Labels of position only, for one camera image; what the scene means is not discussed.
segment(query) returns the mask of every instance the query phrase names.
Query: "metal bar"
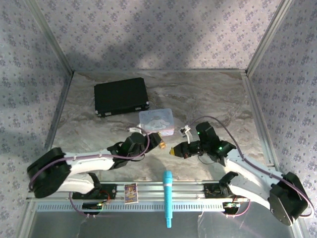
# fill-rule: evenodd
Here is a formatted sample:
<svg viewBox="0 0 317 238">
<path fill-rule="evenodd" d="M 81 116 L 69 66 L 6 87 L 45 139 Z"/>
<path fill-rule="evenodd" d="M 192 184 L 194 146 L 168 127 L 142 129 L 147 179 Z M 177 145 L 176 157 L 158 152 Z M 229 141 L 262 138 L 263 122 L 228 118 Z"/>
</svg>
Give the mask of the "metal bar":
<svg viewBox="0 0 317 238">
<path fill-rule="evenodd" d="M 139 202 L 135 204 L 124 204 L 124 202 L 111 202 L 104 204 L 102 210 L 82 209 L 82 203 L 74 203 L 80 211 L 89 212 L 162 212 L 164 202 Z M 74 212 L 69 202 L 43 202 L 38 203 L 37 212 Z M 174 212 L 223 212 L 223 204 L 218 200 L 173 202 Z"/>
<path fill-rule="evenodd" d="M 310 237 L 309 231 L 303 218 L 299 218 L 293 225 L 294 238 Z"/>
<path fill-rule="evenodd" d="M 76 70 L 76 73 L 92 73 L 87 70 Z M 180 73 L 180 72 L 224 72 L 224 73 L 240 73 L 245 72 L 245 69 L 226 69 L 226 68 L 211 68 L 211 69 L 129 69 L 129 70 L 120 70 L 120 69 L 112 69 L 112 70 L 94 70 L 93 73 L 130 73 L 130 72 L 166 72 L 166 73 Z"/>
<path fill-rule="evenodd" d="M 117 192 L 124 192 L 124 185 L 136 183 L 138 186 L 138 192 L 143 194 L 145 192 L 155 194 L 154 196 L 160 196 L 164 192 L 163 182 L 162 181 L 101 181 L 102 184 L 116 184 Z M 174 181 L 173 182 L 173 191 L 175 196 L 178 194 L 192 194 L 197 195 L 201 194 L 204 190 L 204 183 L 218 183 L 218 181 Z M 40 201 L 52 200 L 52 199 L 66 199 L 68 198 L 68 192 L 57 192 L 53 193 L 51 196 L 46 198 L 38 199 Z M 27 199 L 36 199 L 34 193 L 29 192 Z"/>
<path fill-rule="evenodd" d="M 284 19 L 286 13 L 288 12 L 292 2 L 293 0 L 282 0 L 280 5 L 278 6 L 271 23 L 268 25 L 268 28 L 266 29 L 266 32 L 264 33 L 262 40 L 260 41 L 259 46 L 256 49 L 246 69 L 247 75 L 249 77 L 252 76 L 256 67 L 260 63 L 264 53 L 266 52 L 268 46 L 272 42 L 272 39 L 275 33 L 277 32 L 282 20 Z"/>
<path fill-rule="evenodd" d="M 70 64 L 66 58 L 66 56 L 63 53 L 63 50 L 59 46 L 49 24 L 47 23 L 45 17 L 43 16 L 43 13 L 41 12 L 41 9 L 39 8 L 38 4 L 35 0 L 25 0 L 25 3 L 29 7 L 35 21 L 39 25 L 40 29 L 42 30 L 44 36 L 46 37 L 47 41 L 51 45 L 54 53 L 56 54 L 57 58 L 59 59 L 60 63 L 64 67 L 64 69 L 67 71 L 69 75 L 72 75 L 73 71 L 70 67 Z"/>
<path fill-rule="evenodd" d="M 36 203 L 29 201 L 26 203 L 25 210 L 21 214 L 21 224 L 19 224 L 16 230 L 16 238 L 27 238 L 29 237 L 29 232 L 33 223 L 33 218 L 35 215 Z"/>
<path fill-rule="evenodd" d="M 247 92 L 252 113 L 254 115 L 254 121 L 256 124 L 256 128 L 259 134 L 260 142 L 263 148 L 264 158 L 267 164 L 274 163 L 275 168 L 278 168 L 278 161 L 276 158 L 275 150 L 273 147 L 272 140 L 270 138 L 268 128 L 265 123 L 264 116 L 261 111 L 260 103 L 255 93 L 255 89 L 252 85 L 252 82 L 248 78 L 246 74 L 241 75 L 245 90 Z"/>
<path fill-rule="evenodd" d="M 56 111 L 54 113 L 54 117 L 52 120 L 50 130 L 49 130 L 49 134 L 47 136 L 47 139 L 46 139 L 46 142 L 44 145 L 44 149 L 46 151 L 49 151 L 53 146 L 54 138 L 55 138 L 55 135 L 57 132 L 57 126 L 58 126 L 61 114 L 63 112 L 63 108 L 64 108 L 64 105 L 66 102 L 66 98 L 67 98 L 69 87 L 70 87 L 70 84 L 72 81 L 72 77 L 73 77 L 73 75 L 71 76 L 71 78 L 67 82 L 64 83 L 63 89 L 61 91 L 60 98 L 59 98 L 59 101 L 58 101 L 58 104 L 56 107 Z"/>
</svg>

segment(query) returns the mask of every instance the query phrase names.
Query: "wire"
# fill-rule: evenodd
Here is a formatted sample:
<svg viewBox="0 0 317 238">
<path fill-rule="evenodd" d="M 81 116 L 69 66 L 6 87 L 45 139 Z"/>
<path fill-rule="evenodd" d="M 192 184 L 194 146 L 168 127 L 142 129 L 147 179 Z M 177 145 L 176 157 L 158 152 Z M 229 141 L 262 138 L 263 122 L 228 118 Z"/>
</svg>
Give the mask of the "wire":
<svg viewBox="0 0 317 238">
<path fill-rule="evenodd" d="M 312 218 L 312 217 L 314 217 L 314 215 L 315 215 L 315 208 L 314 208 L 313 203 L 310 201 L 310 199 L 309 199 L 302 191 L 300 191 L 296 186 L 294 186 L 293 184 L 291 184 L 291 183 L 288 182 L 287 180 L 285 180 L 285 179 L 283 179 L 283 178 L 281 178 L 281 177 L 279 177 L 279 176 L 276 176 L 276 175 L 274 175 L 274 174 L 271 174 L 270 172 L 267 172 L 267 171 L 261 169 L 260 167 L 258 167 L 258 166 L 256 166 L 256 165 L 252 164 L 248 159 L 246 159 L 246 158 L 244 157 L 243 153 L 242 153 L 242 150 L 241 150 L 241 148 L 240 148 L 238 142 L 235 140 L 235 138 L 234 138 L 233 135 L 230 133 L 230 131 L 228 130 L 228 128 L 227 128 L 220 120 L 218 120 L 217 118 L 212 117 L 212 116 L 203 116 L 203 117 L 200 117 L 200 118 L 195 119 L 193 122 L 191 122 L 191 123 L 189 124 L 189 126 L 191 126 L 193 123 L 195 123 L 196 121 L 198 121 L 198 120 L 200 120 L 200 119 L 202 119 L 202 118 L 211 118 L 211 119 L 214 119 L 215 121 L 217 121 L 217 122 L 226 130 L 226 132 L 228 133 L 228 135 L 231 137 L 231 139 L 233 140 L 234 144 L 236 145 L 237 150 L 238 150 L 238 152 L 239 152 L 241 158 L 242 158 L 248 165 L 250 165 L 251 167 L 255 168 L 256 170 L 262 172 L 263 174 L 266 174 L 266 175 L 270 176 L 271 178 L 274 178 L 274 179 L 277 179 L 277 180 L 279 180 L 279 181 L 282 181 L 283 183 L 285 183 L 286 185 L 288 185 L 290 188 L 292 188 L 293 190 L 295 190 L 298 194 L 301 195 L 302 198 L 304 198 L 304 199 L 307 201 L 307 203 L 309 204 L 309 206 L 310 206 L 310 208 L 311 208 L 311 212 L 310 212 L 309 214 L 307 214 L 307 215 L 300 215 L 299 217 L 302 217 L 302 218 Z"/>
<path fill-rule="evenodd" d="M 247 213 L 247 211 L 249 210 L 250 206 L 251 206 L 251 200 L 249 200 L 248 206 L 243 212 L 241 212 L 239 214 L 235 214 L 235 215 L 230 215 L 230 214 L 224 214 L 224 215 L 226 217 L 240 217 L 240 216 L 242 216 L 242 215 Z"/>
<path fill-rule="evenodd" d="M 68 199 L 69 199 L 69 202 L 70 202 L 72 208 L 74 208 L 74 210 L 75 210 L 78 214 L 89 218 L 89 213 L 88 213 L 88 214 L 85 214 L 83 211 L 80 211 L 80 210 L 75 206 L 74 201 L 73 201 L 73 198 L 72 198 L 71 196 L 72 196 L 72 192 L 69 192 L 69 194 L 68 194 Z M 93 217 L 111 217 L 111 215 L 101 215 L 101 214 L 92 215 L 92 216 L 93 216 Z"/>
<path fill-rule="evenodd" d="M 145 152 L 148 150 L 149 146 L 150 146 L 150 137 L 149 137 L 149 134 L 143 130 L 142 128 L 140 127 L 137 127 L 137 126 L 132 126 L 132 127 L 127 127 L 127 128 L 136 128 L 136 129 L 139 129 L 141 130 L 147 137 L 148 139 L 148 143 L 147 143 L 147 146 L 145 147 L 144 151 L 137 155 L 137 156 L 132 156 L 132 157 L 126 157 L 126 156 L 119 156 L 119 155 L 110 155 L 110 154 L 103 154 L 103 155 L 99 155 L 99 157 L 108 157 L 108 158 L 119 158 L 119 159 L 126 159 L 126 160 L 131 160 L 131 159 L 135 159 L 135 158 L 138 158 L 142 155 L 145 154 Z M 63 161 L 68 161 L 68 160 L 85 160 L 85 159 L 95 159 L 96 156 L 95 155 L 88 155 L 88 156 L 78 156 L 78 157 L 67 157 L 67 158 L 61 158 L 61 159 L 58 159 L 58 160 L 55 160 L 47 165 L 45 165 L 43 168 L 41 168 L 39 171 L 37 171 L 33 177 L 30 179 L 30 183 L 29 183 L 29 189 L 32 191 L 33 190 L 33 183 L 35 181 L 35 179 L 44 171 L 46 170 L 47 168 L 59 163 L 59 162 L 63 162 Z"/>
<path fill-rule="evenodd" d="M 100 202 L 100 203 L 105 203 L 105 202 L 108 202 L 108 201 L 111 200 L 111 199 L 110 199 L 110 195 L 109 195 L 109 193 L 108 193 L 106 190 L 101 190 L 100 193 L 106 193 L 106 194 L 108 195 L 107 200 L 104 200 L 104 201 L 102 201 L 102 202 Z"/>
<path fill-rule="evenodd" d="M 130 160 L 131 162 L 139 162 L 139 161 L 141 161 L 141 160 L 144 160 L 144 158 L 145 158 L 145 155 L 143 155 L 143 158 L 141 158 L 141 159 L 139 159 L 139 160 Z"/>
<path fill-rule="evenodd" d="M 212 192 L 209 191 L 209 189 L 206 189 L 205 192 L 211 194 L 212 196 L 217 196 L 217 195 L 221 194 L 221 191 L 217 191 L 218 193 L 212 193 Z"/>
<path fill-rule="evenodd" d="M 214 163 L 215 163 L 215 162 L 212 162 L 212 163 L 205 163 L 205 162 L 203 162 L 203 161 L 200 159 L 200 156 L 199 156 L 199 155 L 198 155 L 197 157 L 198 157 L 199 161 L 200 161 L 200 162 L 202 162 L 204 165 L 212 165 L 212 164 L 214 164 Z"/>
</svg>

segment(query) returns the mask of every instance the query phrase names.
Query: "plastic box lid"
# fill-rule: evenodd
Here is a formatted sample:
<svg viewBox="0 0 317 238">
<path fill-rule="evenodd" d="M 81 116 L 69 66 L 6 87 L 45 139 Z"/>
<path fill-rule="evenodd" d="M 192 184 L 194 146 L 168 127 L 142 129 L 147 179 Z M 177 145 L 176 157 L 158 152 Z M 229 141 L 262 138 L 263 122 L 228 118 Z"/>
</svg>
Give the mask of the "plastic box lid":
<svg viewBox="0 0 317 238">
<path fill-rule="evenodd" d="M 139 112 L 139 119 L 146 132 L 174 130 L 174 118 L 170 108 Z"/>
</svg>

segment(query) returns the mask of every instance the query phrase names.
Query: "black case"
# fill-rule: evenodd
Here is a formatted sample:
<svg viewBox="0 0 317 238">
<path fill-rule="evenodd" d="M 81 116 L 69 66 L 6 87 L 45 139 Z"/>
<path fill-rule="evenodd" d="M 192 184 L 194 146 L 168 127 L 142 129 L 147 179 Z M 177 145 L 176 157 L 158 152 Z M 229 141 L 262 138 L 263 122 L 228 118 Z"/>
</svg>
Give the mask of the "black case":
<svg viewBox="0 0 317 238">
<path fill-rule="evenodd" d="M 99 117 L 144 111 L 149 99 L 143 78 L 95 85 L 95 110 Z"/>
</svg>

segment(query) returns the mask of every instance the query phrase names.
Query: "blue microphone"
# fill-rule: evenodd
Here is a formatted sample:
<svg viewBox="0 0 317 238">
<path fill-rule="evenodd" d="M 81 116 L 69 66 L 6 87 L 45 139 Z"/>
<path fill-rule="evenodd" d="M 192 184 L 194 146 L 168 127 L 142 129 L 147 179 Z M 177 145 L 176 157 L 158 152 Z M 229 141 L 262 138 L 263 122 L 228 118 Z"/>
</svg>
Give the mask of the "blue microphone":
<svg viewBox="0 0 317 238">
<path fill-rule="evenodd" d="M 165 171 L 163 175 L 163 186 L 164 186 L 165 218 L 166 218 L 167 228 L 172 227 L 172 218 L 173 218 L 172 184 L 173 184 L 172 172 Z"/>
</svg>

